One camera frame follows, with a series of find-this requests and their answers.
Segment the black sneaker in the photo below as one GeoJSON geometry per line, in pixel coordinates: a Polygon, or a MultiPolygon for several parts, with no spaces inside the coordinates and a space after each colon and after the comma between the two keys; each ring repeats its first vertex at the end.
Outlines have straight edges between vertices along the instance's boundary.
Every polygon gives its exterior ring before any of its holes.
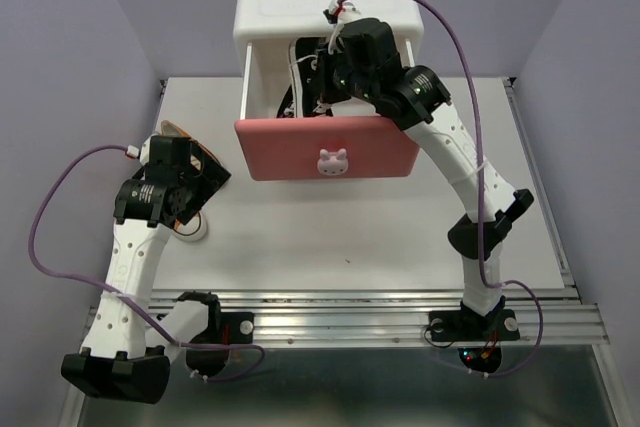
{"type": "Polygon", "coordinates": [[[290,111],[295,118],[332,117],[331,107],[321,99],[318,51],[326,44],[324,37],[294,40],[288,51],[292,91],[290,111]]]}
{"type": "Polygon", "coordinates": [[[277,118],[301,118],[304,89],[301,85],[291,84],[285,91],[277,110],[277,118]]]}

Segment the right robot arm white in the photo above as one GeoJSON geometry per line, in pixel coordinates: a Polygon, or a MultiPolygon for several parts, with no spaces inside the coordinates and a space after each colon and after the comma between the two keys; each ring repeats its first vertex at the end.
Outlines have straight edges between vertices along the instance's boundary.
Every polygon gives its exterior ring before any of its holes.
{"type": "Polygon", "coordinates": [[[502,243],[533,194],[496,172],[432,69],[403,65],[388,23],[364,18],[337,24],[319,64],[323,100],[356,98],[372,105],[430,157],[460,199],[465,213],[447,234],[463,261],[460,325],[472,337],[484,336],[495,327],[502,300],[502,243]]]}

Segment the dark pink top drawer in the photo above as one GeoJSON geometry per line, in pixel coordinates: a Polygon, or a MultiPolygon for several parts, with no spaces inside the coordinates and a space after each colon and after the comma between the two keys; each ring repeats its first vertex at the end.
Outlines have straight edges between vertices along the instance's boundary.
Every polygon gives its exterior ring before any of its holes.
{"type": "Polygon", "coordinates": [[[395,125],[356,99],[337,105],[332,117],[277,118],[291,85],[290,41],[247,44],[242,100],[234,128],[251,177],[256,181],[406,177],[418,146],[395,125]],[[321,149],[347,150],[348,171],[324,176],[321,149]]]}

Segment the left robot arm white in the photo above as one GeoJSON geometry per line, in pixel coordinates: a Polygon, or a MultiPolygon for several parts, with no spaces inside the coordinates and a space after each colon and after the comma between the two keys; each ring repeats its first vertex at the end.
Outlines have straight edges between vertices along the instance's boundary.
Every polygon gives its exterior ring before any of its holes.
{"type": "Polygon", "coordinates": [[[61,375],[94,398],[155,404],[170,377],[173,336],[149,342],[143,315],[164,248],[177,226],[200,231],[202,207],[230,173],[196,140],[153,135],[141,174],[115,199],[111,260],[93,323],[79,352],[64,356],[61,375]]]}

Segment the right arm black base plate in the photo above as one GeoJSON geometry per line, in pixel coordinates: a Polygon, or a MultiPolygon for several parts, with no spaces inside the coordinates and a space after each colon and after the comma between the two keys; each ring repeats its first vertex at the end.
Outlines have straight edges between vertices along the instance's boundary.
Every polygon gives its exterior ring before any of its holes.
{"type": "Polygon", "coordinates": [[[462,344],[457,352],[463,366],[486,377],[496,374],[501,366],[501,343],[521,339],[513,310],[502,309],[483,317],[463,307],[431,312],[423,337],[436,348],[462,344]]]}

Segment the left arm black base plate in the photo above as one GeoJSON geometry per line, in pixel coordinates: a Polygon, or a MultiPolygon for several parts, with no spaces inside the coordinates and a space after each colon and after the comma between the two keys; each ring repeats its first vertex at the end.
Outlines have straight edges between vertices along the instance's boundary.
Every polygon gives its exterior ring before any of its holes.
{"type": "MultiPolygon", "coordinates": [[[[192,340],[196,344],[224,344],[248,346],[253,342],[254,314],[252,312],[223,312],[216,326],[207,327],[192,340]]],[[[249,365],[241,350],[187,350],[185,364],[193,378],[205,383],[240,380],[255,370],[263,355],[249,365]]]]}

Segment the pink bunny knob top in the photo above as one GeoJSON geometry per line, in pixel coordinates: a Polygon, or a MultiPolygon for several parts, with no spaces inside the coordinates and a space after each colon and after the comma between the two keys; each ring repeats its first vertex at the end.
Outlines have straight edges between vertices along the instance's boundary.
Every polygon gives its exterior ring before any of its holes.
{"type": "Polygon", "coordinates": [[[348,171],[349,160],[347,150],[344,148],[338,151],[328,151],[321,149],[317,161],[317,170],[324,176],[341,176],[348,171]]]}

